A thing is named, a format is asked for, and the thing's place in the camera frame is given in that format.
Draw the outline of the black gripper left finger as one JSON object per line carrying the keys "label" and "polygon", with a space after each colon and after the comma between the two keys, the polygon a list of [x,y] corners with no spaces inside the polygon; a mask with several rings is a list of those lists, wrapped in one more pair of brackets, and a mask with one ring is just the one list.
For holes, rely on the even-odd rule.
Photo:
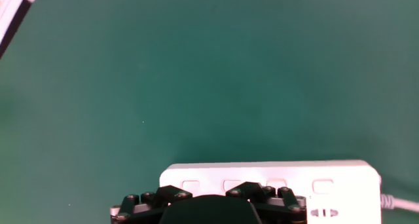
{"label": "black gripper left finger", "polygon": [[155,192],[127,195],[121,204],[110,208],[111,224],[158,223],[171,204],[192,197],[192,193],[173,185],[159,187]]}

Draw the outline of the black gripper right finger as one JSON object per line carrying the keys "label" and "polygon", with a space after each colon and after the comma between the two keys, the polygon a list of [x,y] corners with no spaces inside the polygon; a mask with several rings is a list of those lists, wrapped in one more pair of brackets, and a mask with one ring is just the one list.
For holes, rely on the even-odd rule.
{"label": "black gripper right finger", "polygon": [[247,181],[227,190],[225,196],[250,203],[262,223],[307,224],[307,208],[291,188],[276,189]]}

